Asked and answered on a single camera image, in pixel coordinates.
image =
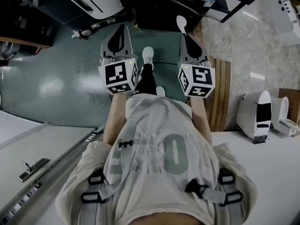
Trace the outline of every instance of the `white toilet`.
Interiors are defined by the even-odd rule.
[[[267,91],[249,93],[240,101],[237,124],[253,144],[264,143],[271,125],[272,103]]]
[[[287,135],[292,136],[299,131],[299,126],[293,121],[287,119],[287,113],[289,109],[289,100],[287,97],[275,98],[271,97],[272,100],[272,118],[271,123],[274,128]]]

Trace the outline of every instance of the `black pants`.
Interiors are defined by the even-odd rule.
[[[139,81],[139,83],[135,88],[135,91],[130,96],[133,96],[135,94],[140,94],[140,93],[157,95],[156,84],[152,73],[151,64],[144,64],[144,69],[141,73],[141,76],[142,79]]]

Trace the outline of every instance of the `wooden board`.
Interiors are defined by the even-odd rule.
[[[210,130],[215,131],[217,114],[218,114],[218,105],[219,105],[219,96],[220,96],[220,80],[221,80],[221,60],[216,60],[216,87],[214,93],[214,102],[212,106],[212,114],[210,121]]]
[[[41,48],[49,48],[53,45],[53,37],[12,26],[0,27],[0,41]]]
[[[210,56],[210,65],[212,68],[216,67],[216,60],[211,56]],[[215,90],[213,90],[211,94],[209,94],[209,96],[205,99],[205,111],[206,111],[206,116],[209,124],[211,120],[212,106],[214,102],[214,94],[215,94]]]
[[[221,119],[222,119],[223,106],[224,106],[224,97],[225,97],[225,84],[226,84],[226,61],[221,60],[219,103],[218,103],[218,107],[217,107],[217,118],[216,118],[216,125],[215,125],[216,132],[220,131],[220,126],[221,126]]]
[[[231,81],[231,64],[230,62],[226,61],[226,84],[225,84],[224,106],[223,106],[222,119],[220,125],[221,132],[224,131],[225,124],[226,124],[229,95],[230,95],[230,81]]]

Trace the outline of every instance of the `strap buckle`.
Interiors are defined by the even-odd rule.
[[[105,199],[102,200],[99,192],[83,193],[81,194],[81,201],[82,203],[105,203]]]
[[[132,140],[130,140],[130,141],[125,141],[125,142],[119,142],[119,148],[121,148],[122,145],[124,145],[124,148],[126,148],[127,145],[129,145],[129,146],[131,147],[131,146],[132,146]]]
[[[240,191],[236,191],[233,193],[227,193],[225,202],[223,204],[220,204],[220,206],[224,207],[229,204],[239,203],[242,201],[242,198],[243,198],[243,194]]]
[[[208,188],[208,185],[200,185],[197,180],[194,178],[192,179],[186,186],[186,189],[184,190],[186,193],[196,193],[196,195],[202,199],[203,193],[206,188]]]
[[[219,170],[219,182],[221,185],[233,184],[235,183],[235,176],[227,168],[220,168]]]
[[[104,182],[103,169],[98,169],[89,176],[89,184],[96,185]]]

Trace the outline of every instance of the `green floor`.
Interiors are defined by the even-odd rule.
[[[154,49],[154,62],[175,63],[180,60],[179,32],[138,30],[132,22],[125,23],[130,32],[138,67],[143,65],[144,47]],[[22,117],[54,125],[103,127],[110,108],[109,94],[100,83],[98,72],[100,47],[107,34],[118,24],[99,29],[89,39],[71,38],[73,32],[59,27],[52,48],[38,55],[15,57],[4,69],[4,83],[10,101],[0,86],[2,107]],[[166,96],[185,101],[179,81],[178,68],[171,64],[154,64],[157,86],[163,86]]]

